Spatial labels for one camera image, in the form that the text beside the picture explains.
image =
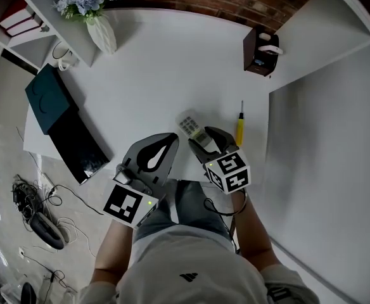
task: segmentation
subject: white vase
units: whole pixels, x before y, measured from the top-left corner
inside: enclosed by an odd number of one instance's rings
[[[86,24],[89,35],[99,49],[106,54],[113,54],[116,47],[115,33],[105,16],[94,18],[93,24]]]

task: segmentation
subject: white t-shirt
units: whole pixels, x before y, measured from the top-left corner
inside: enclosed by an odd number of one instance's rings
[[[232,247],[216,233],[170,227],[133,244],[131,267],[117,287],[92,283],[78,303],[319,303],[296,272],[273,265],[260,273]]]

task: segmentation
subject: white mug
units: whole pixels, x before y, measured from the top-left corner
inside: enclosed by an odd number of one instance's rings
[[[58,62],[61,71],[68,70],[77,62],[77,57],[63,42],[59,42],[53,49],[53,58]]]

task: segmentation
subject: desk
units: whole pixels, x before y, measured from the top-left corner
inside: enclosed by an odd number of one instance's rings
[[[175,117],[193,108],[202,125],[228,132],[245,105],[243,149],[252,181],[260,183],[265,162],[269,95],[263,77],[243,71],[243,39],[249,27],[218,18],[170,10],[111,10],[106,14],[118,50],[98,53],[91,68],[78,64],[61,77],[80,116],[114,169],[136,141],[176,132],[180,146],[170,177],[206,180]],[[29,107],[23,148],[61,159]]]

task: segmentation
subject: gray pants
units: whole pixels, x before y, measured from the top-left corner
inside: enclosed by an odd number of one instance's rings
[[[229,233],[219,214],[210,212],[203,206],[205,198],[205,193],[199,182],[178,181],[175,192],[175,207],[178,213],[179,224],[220,234],[231,242]],[[168,202],[163,199],[160,202],[160,206],[137,230],[134,242],[174,225],[177,224],[171,221]]]

